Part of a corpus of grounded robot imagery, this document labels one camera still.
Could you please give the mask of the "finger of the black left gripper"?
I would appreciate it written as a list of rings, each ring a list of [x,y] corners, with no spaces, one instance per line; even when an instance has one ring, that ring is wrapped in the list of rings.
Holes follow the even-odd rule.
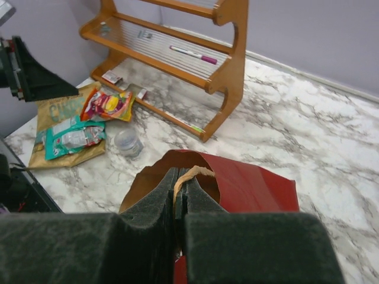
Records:
[[[11,39],[11,65],[16,81],[11,93],[20,100],[35,102],[79,94],[77,87],[42,66],[19,36]]]

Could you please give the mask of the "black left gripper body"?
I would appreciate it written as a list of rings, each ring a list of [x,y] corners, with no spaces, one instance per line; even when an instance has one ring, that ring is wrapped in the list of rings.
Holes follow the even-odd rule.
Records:
[[[18,77],[20,71],[13,41],[1,37],[1,89],[9,88],[12,96],[22,100],[23,90]]]

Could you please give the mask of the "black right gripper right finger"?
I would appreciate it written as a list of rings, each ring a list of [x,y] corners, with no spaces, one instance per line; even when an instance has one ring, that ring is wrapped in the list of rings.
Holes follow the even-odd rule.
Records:
[[[325,226],[294,181],[263,168],[179,176],[180,283],[344,283]]]

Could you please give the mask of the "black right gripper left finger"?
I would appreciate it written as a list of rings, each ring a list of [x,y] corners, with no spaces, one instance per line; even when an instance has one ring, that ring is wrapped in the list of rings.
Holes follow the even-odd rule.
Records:
[[[178,170],[122,214],[6,214],[2,283],[172,283]]]

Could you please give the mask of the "gold chips bag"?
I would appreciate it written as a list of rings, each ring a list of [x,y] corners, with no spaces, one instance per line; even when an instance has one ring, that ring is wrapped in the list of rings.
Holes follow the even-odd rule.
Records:
[[[38,101],[37,111],[37,133],[28,163],[30,169],[53,169],[60,167],[74,167],[87,160],[93,159],[105,153],[105,141],[95,146],[87,147],[79,153],[68,154],[54,160],[45,159],[45,146],[43,140],[46,130],[58,125],[64,120],[80,115],[83,105],[94,89],[99,89],[99,82],[90,83],[78,89],[79,95],[67,96],[56,99]]]

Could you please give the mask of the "red paper bag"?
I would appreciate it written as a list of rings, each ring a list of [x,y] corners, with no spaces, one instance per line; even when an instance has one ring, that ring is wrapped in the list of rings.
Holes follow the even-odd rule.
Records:
[[[285,226],[296,184],[259,166],[170,150],[141,170],[120,206],[124,283],[296,283]]]

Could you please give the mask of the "teal snack packet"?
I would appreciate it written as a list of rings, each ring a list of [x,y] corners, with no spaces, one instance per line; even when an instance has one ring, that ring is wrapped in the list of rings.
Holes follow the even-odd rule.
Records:
[[[75,154],[105,139],[105,122],[82,121],[79,115],[75,115],[46,130],[45,159]]]

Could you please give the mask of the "colourful candy packet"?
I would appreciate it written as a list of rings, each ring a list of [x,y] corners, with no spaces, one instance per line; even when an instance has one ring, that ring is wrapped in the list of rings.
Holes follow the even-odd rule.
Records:
[[[80,119],[81,121],[129,122],[134,100],[135,95],[130,91],[110,95],[94,88],[83,105]]]

